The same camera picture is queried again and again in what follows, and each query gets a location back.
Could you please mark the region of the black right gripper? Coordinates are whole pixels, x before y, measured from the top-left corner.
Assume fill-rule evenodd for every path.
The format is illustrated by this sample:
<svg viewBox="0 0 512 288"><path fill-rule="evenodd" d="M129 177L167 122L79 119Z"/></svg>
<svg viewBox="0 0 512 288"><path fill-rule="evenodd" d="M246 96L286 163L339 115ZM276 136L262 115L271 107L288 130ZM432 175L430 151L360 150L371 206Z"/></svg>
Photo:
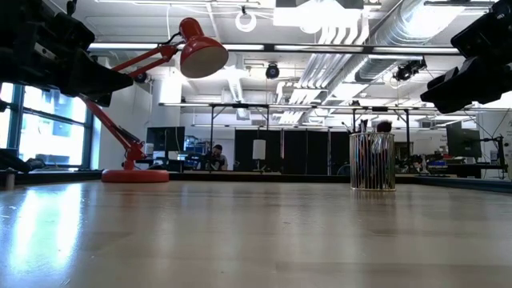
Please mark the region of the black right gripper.
<svg viewBox="0 0 512 288"><path fill-rule="evenodd" d="M480 104L499 100L511 91L511 57L468 58L461 67L448 70L427 83L420 95L442 114L462 109L474 100Z"/></svg>

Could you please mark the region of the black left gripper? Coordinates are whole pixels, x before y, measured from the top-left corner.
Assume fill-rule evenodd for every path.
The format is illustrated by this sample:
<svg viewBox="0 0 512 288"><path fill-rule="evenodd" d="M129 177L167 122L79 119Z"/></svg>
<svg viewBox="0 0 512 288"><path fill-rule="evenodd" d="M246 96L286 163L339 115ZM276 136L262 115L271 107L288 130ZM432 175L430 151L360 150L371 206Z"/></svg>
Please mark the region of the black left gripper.
<svg viewBox="0 0 512 288"><path fill-rule="evenodd" d="M62 39L1 38L1 82L56 89L109 107L112 92L133 84L127 74L92 60Z"/></svg>

